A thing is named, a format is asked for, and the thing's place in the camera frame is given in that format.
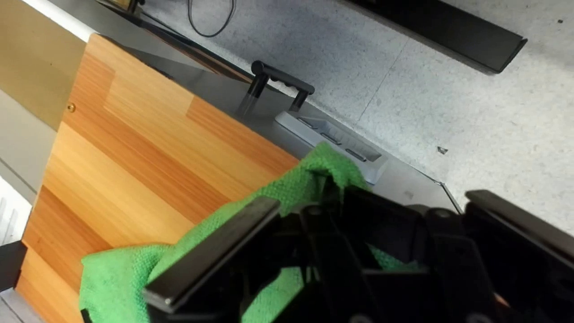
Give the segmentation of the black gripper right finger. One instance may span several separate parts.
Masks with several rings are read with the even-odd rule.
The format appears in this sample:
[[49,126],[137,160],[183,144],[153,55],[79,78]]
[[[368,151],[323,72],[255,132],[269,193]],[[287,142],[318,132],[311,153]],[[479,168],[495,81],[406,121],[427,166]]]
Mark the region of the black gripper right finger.
[[530,214],[528,211],[506,202],[490,191],[469,191],[467,198],[472,205],[495,218],[499,223],[513,229],[517,234],[539,245],[553,257],[573,263],[574,238],[567,232],[549,225],[548,221]]

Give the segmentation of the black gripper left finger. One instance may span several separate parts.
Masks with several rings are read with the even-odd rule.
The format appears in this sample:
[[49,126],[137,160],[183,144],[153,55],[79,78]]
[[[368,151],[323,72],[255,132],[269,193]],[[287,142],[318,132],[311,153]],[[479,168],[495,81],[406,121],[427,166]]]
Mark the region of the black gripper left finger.
[[144,290],[146,304],[174,315],[221,272],[253,238],[278,218],[280,203],[257,198],[228,223],[185,254]]

